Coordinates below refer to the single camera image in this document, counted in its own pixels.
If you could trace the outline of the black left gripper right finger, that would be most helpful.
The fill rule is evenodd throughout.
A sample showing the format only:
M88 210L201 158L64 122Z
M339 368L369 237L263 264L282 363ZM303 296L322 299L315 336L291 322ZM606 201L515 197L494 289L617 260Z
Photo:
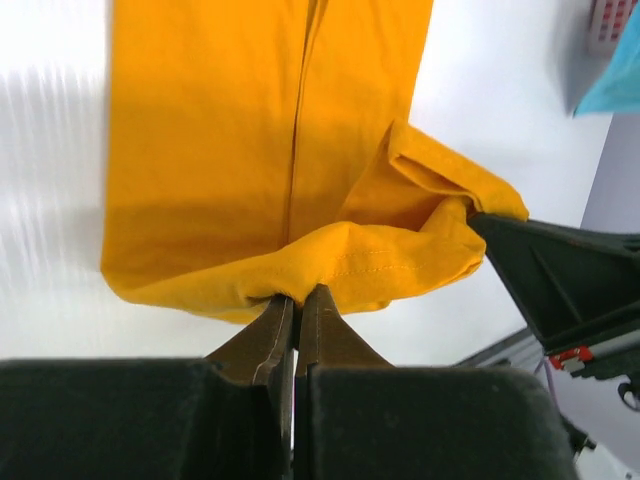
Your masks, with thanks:
M298 479L573 479L549 395L512 368L401 368L340 316L328 287L298 323Z

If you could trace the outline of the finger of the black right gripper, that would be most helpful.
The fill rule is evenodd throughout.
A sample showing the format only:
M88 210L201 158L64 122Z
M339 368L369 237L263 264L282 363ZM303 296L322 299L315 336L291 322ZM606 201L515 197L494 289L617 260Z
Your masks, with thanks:
M470 220L527 325L551 354L639 344L639 237L489 214Z

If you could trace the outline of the turquoise t shirt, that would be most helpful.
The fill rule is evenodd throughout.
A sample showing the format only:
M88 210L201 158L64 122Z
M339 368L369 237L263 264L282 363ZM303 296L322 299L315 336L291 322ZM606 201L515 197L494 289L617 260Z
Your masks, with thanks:
M639 112L639 24L631 18L604 73L574 109L575 116L591 113Z

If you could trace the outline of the aluminium rail frame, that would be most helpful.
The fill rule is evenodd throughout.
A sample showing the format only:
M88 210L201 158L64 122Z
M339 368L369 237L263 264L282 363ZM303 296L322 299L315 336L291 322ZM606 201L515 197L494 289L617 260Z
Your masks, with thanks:
M534 372L544 358L541 344L525 328L458 362L457 367L506 366Z

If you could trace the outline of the white plastic laundry basket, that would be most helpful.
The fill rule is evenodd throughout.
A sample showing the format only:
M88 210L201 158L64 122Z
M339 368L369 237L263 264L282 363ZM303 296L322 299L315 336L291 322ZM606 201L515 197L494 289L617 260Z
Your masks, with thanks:
M593 0L587 50L595 56L611 56L638 0Z

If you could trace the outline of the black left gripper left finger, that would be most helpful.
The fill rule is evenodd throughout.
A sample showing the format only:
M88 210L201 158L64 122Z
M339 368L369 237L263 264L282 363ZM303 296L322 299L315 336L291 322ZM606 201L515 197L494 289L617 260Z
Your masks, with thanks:
M1 364L5 479L283 479L293 302L204 358Z

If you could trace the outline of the yellow t shirt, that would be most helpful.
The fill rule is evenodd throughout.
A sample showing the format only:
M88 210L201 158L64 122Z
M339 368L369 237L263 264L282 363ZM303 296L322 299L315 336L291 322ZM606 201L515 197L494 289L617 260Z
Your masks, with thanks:
M343 314L478 269L506 181L411 126L428 1L117 1L101 271L123 300Z

